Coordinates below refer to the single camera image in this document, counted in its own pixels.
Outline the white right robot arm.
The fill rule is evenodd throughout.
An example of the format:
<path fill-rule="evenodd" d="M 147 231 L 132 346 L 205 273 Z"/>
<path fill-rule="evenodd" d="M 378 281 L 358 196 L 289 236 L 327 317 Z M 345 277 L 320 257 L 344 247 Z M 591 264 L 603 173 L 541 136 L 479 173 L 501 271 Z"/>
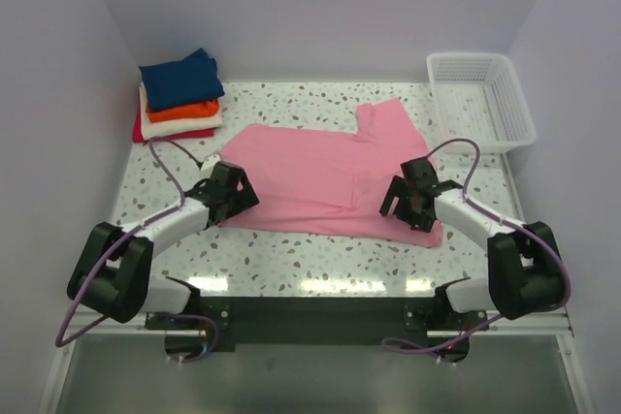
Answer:
<path fill-rule="evenodd" d="M 435 291 L 432 316 L 455 329 L 468 312 L 494 309 L 508 320 L 565 305 L 570 284 L 554 235 L 546 224 L 502 217 L 464 193 L 453 180 L 440 181 L 426 158 L 401 165 L 379 209 L 416 232 L 446 224 L 478 245 L 487 257 L 484 279 L 462 278 Z"/>

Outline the pink t shirt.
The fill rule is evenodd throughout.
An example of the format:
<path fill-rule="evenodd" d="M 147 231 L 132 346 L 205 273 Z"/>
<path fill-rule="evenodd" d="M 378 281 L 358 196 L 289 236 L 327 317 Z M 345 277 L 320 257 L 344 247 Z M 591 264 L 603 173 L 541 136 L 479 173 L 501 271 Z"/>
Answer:
<path fill-rule="evenodd" d="M 356 119 L 354 133 L 262 124 L 244 128 L 220 154 L 246 171 L 259 203 L 227 226 L 441 245 L 440 224 L 418 232 L 379 213 L 402 163 L 429 151 L 401 101 L 363 104 Z"/>

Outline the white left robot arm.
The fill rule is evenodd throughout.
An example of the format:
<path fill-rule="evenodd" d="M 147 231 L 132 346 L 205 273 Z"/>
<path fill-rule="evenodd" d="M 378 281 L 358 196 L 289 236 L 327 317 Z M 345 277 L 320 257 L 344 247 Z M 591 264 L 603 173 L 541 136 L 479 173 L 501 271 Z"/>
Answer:
<path fill-rule="evenodd" d="M 245 170 L 215 162 L 208 176 L 183 193 L 181 203 L 147 219 L 91 231 L 67 286 L 76 303 L 126 323 L 139 313 L 164 313 L 180 329 L 201 317 L 198 289 L 151 276 L 153 260 L 177 242 L 259 204 Z"/>

